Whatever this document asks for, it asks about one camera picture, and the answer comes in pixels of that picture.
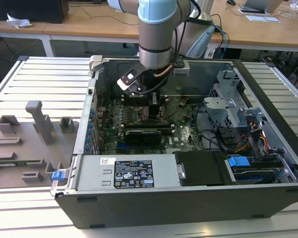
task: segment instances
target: laptop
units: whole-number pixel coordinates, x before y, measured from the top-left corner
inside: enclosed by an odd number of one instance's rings
[[[273,12],[283,1],[284,0],[247,0],[241,7],[247,10]]]

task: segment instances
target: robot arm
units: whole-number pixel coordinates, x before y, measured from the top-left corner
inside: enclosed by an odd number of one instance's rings
[[[197,15],[190,0],[108,0],[108,3],[113,8],[139,18],[140,63],[117,81],[122,90],[132,94],[142,94],[138,78],[142,78],[141,83],[153,91],[162,86],[159,83],[163,77],[169,76],[173,68],[171,46],[176,48],[176,28],[178,39],[184,31],[183,45],[178,52],[195,58],[204,52],[214,31],[210,18],[205,17],[209,14],[204,11],[199,16],[201,19],[186,22],[190,16]],[[210,13],[213,0],[197,0],[197,3]]]

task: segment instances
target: floor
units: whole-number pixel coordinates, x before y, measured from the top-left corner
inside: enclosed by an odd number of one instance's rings
[[[45,51],[41,41],[33,39],[5,38],[5,42],[15,54],[23,56],[45,56]],[[104,56],[134,56],[137,51],[133,44],[127,44],[127,48],[122,47],[121,43],[88,42],[90,52],[85,53],[83,42],[78,41],[52,41],[55,55],[58,57],[90,57],[91,55]],[[273,56],[276,52],[263,52],[262,56]],[[257,51],[242,50],[240,59],[242,61],[256,61],[254,57]],[[214,58],[220,58],[221,51],[218,51]],[[15,63],[16,58],[12,52],[0,40],[0,82]],[[290,71],[295,64],[296,57],[291,61],[287,71]]]

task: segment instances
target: sticker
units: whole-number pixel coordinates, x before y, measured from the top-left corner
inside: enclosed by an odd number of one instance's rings
[[[116,161],[114,173],[115,188],[154,187],[151,160]]]
[[[0,164],[0,167],[13,167],[16,166],[16,164]]]
[[[100,158],[100,165],[114,165],[116,158]]]

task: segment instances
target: yellow wire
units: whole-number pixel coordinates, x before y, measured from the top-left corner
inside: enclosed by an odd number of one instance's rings
[[[247,142],[245,145],[243,145],[241,148],[239,148],[238,150],[236,150],[234,153],[237,153],[243,149],[245,149],[247,146],[249,146],[249,142]]]
[[[259,138],[264,140],[264,150],[265,150],[266,153],[268,153],[268,151],[266,150],[266,144],[267,144],[266,138],[263,137],[263,136],[260,136]]]

